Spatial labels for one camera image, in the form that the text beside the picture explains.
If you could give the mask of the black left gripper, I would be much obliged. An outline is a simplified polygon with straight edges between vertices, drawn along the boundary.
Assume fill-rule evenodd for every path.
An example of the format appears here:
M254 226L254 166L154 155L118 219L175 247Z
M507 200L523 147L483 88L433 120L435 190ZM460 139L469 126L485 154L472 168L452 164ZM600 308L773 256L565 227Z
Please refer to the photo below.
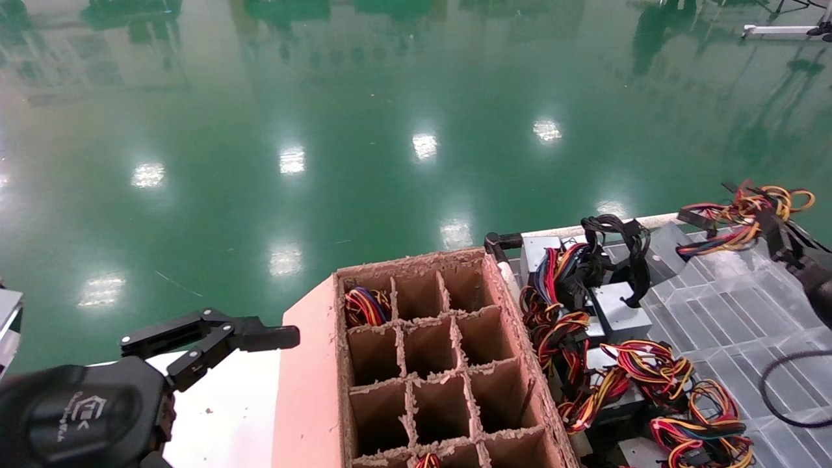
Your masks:
M117 362L6 376L2 466L172 468L163 457L176 419L172 390L190 389L236 350L285 350L300 341L297 326L205 309L127 334ZM185 346L166 377L143 361Z

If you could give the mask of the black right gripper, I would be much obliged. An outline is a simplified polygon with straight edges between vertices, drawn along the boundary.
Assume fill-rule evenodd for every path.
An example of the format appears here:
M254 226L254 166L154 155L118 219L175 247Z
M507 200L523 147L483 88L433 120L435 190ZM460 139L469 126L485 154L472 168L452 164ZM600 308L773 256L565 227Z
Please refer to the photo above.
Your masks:
M787 269L798 269L799 282L815 315L831 329L830 249L774 210L769 210L769 216L757 216L757 223L770 259L786 264Z

